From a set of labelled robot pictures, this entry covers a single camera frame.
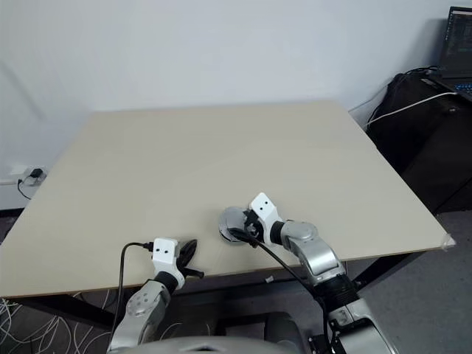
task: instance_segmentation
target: beige tabletop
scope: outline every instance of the beige tabletop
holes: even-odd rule
[[[190,265],[207,275],[278,267],[218,233],[220,213],[259,192],[343,260],[454,244],[333,102],[98,113],[1,245],[0,296],[116,287],[123,245],[155,237],[198,239]],[[125,284],[152,276],[150,254],[129,249]]]

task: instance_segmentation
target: laptop keyboard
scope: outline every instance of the laptop keyboard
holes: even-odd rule
[[[472,83],[457,83],[454,88],[457,91],[472,95]]]

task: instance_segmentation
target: gray carpet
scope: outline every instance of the gray carpet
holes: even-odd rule
[[[472,212],[443,214],[438,219],[457,241],[456,247],[448,251],[427,252],[362,293],[400,353],[472,353],[472,259],[469,257],[472,251]],[[350,276],[354,277],[371,262],[349,262]],[[87,294],[86,299],[98,305],[103,297],[104,293],[100,292]],[[171,303],[162,328],[183,321],[185,311],[176,308],[177,301],[175,305],[173,308]],[[192,315],[192,321],[200,320],[204,333],[207,325],[213,329],[214,316],[228,311],[229,307],[230,312],[240,315],[286,311],[296,320],[304,336],[322,331],[321,313],[310,296],[302,290],[200,306],[200,310]],[[11,332],[22,339],[50,318],[45,313],[22,308],[14,317]],[[70,322],[70,325],[73,328],[74,322]],[[79,325],[77,337],[81,338],[88,329],[88,326]],[[84,344],[100,333],[102,331],[93,330]],[[260,338],[262,329],[252,325],[233,328],[229,333]],[[62,324],[51,346],[43,353],[64,353],[68,338]],[[87,353],[104,353],[106,340],[107,336],[104,336],[95,341]],[[13,345],[11,340],[6,340],[0,353],[8,353]],[[18,347],[14,353],[37,351],[38,343],[33,342],[32,346],[24,344]]]

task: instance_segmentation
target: table leg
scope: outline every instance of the table leg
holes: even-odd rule
[[[415,252],[380,257],[360,273],[354,279],[354,283],[358,286],[358,290],[370,288],[417,259],[423,253]]]
[[[18,304],[41,310],[65,319],[110,330],[113,314],[70,295],[34,296],[11,299]]]

